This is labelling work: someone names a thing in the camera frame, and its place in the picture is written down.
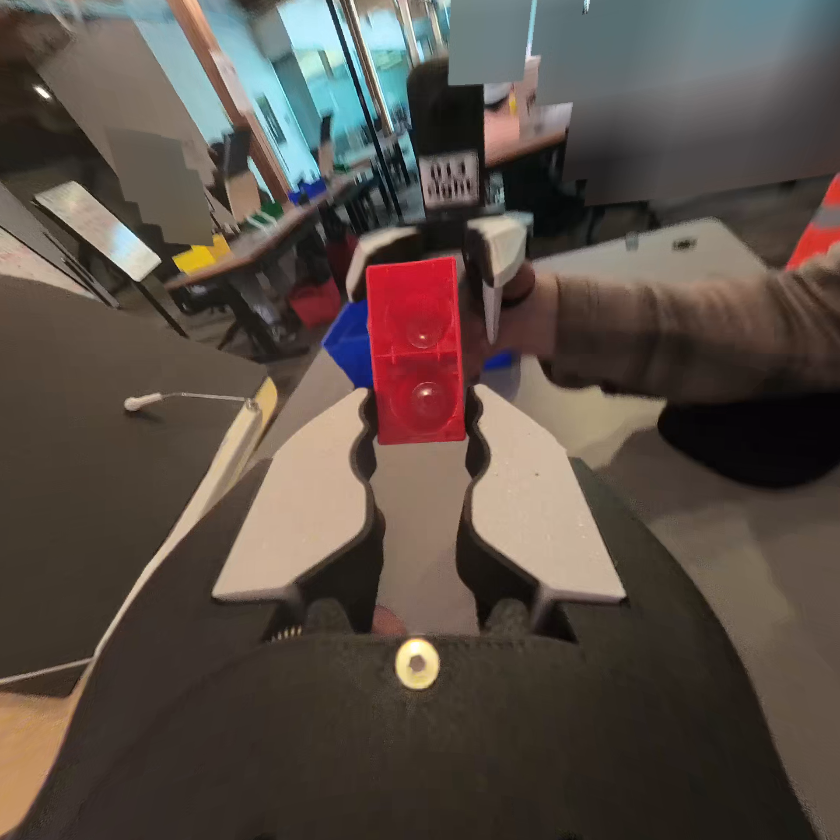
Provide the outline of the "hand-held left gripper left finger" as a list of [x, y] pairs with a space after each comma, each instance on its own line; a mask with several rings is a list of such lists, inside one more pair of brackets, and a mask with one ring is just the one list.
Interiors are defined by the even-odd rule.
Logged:
[[384, 522], [374, 499], [375, 397], [358, 388], [276, 451], [213, 588], [220, 602], [374, 604]]

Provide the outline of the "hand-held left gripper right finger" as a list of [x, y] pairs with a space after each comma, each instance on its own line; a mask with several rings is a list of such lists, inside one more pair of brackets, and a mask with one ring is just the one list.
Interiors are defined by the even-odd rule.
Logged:
[[458, 577], [478, 605], [618, 604], [626, 593], [566, 450], [486, 385], [466, 399]]

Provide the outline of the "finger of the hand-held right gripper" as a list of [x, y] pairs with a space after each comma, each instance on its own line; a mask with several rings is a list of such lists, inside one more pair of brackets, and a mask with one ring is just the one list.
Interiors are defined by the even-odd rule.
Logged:
[[359, 238], [345, 278], [349, 300], [366, 299], [366, 271], [372, 266], [396, 265], [420, 260], [424, 238], [419, 226], [378, 229]]
[[531, 233], [530, 213], [479, 216], [465, 223], [465, 267], [481, 303], [489, 344], [497, 342], [505, 289], [528, 256]]

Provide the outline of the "red plastic block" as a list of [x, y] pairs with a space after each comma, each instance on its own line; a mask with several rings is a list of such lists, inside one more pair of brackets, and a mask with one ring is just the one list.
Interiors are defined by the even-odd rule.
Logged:
[[456, 258], [371, 266], [365, 281], [379, 443], [463, 440]]

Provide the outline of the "person's right hand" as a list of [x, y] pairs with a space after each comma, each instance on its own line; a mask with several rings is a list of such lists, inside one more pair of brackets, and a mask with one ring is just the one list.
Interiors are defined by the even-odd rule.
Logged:
[[557, 340], [560, 290], [555, 276], [540, 275], [526, 260], [503, 289], [499, 350], [551, 359]]

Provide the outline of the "red bucket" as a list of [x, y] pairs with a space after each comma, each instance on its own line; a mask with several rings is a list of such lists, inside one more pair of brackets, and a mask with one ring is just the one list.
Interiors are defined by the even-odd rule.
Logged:
[[307, 329], [330, 325], [343, 306], [341, 292], [335, 279], [320, 285], [295, 288], [288, 296], [288, 305]]

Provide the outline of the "blue plastic bin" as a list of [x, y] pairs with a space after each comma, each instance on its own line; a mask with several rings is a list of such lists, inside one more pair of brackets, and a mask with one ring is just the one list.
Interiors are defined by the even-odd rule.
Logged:
[[357, 386], [392, 392], [408, 381], [430, 382], [458, 395], [464, 390], [459, 369], [460, 333], [452, 306], [433, 302], [348, 304], [322, 342], [333, 361]]

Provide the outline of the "long wooden workbench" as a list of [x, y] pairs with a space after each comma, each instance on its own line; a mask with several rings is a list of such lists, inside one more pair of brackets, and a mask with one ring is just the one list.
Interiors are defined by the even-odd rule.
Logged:
[[213, 264], [192, 274], [180, 273], [166, 281], [164, 289], [178, 302], [184, 290], [206, 288], [206, 294], [199, 297], [198, 302], [217, 303], [230, 310], [235, 325], [251, 345], [251, 359], [266, 363], [288, 357], [291, 351], [276, 341], [267, 320], [248, 303], [236, 282], [255, 280], [258, 273], [275, 265], [281, 256], [294, 248], [304, 235], [320, 223], [323, 208], [346, 204], [361, 181], [361, 172], [360, 168], [354, 168], [334, 176], [325, 192], [301, 206], [288, 205], [278, 219], [237, 236], [229, 246], [229, 251]]

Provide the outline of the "yellow plastic bin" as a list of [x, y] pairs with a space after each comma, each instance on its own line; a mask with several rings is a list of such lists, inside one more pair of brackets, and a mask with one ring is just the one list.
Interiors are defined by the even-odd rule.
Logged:
[[215, 265], [220, 259], [231, 253], [226, 238], [220, 234], [213, 237], [209, 246], [195, 245], [190, 249], [174, 255], [172, 261], [176, 268], [188, 276]]

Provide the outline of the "black backdrop board stand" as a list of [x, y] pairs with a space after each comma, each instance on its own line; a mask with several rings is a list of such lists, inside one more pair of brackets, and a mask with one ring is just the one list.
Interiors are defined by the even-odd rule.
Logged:
[[33, 280], [2, 278], [2, 828], [56, 760], [101, 651], [244, 471], [265, 367]]

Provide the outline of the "whiteboard easel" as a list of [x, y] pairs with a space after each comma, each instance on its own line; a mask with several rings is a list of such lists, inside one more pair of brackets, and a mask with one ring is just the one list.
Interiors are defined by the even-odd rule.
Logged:
[[161, 258], [78, 182], [37, 193], [34, 203], [134, 283], [162, 266]]

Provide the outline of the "orange traffic cone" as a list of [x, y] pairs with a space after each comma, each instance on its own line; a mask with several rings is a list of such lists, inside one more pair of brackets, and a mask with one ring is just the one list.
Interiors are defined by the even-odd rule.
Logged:
[[823, 256], [839, 241], [839, 174], [828, 186], [820, 206], [794, 247], [785, 268], [796, 270], [808, 259]]

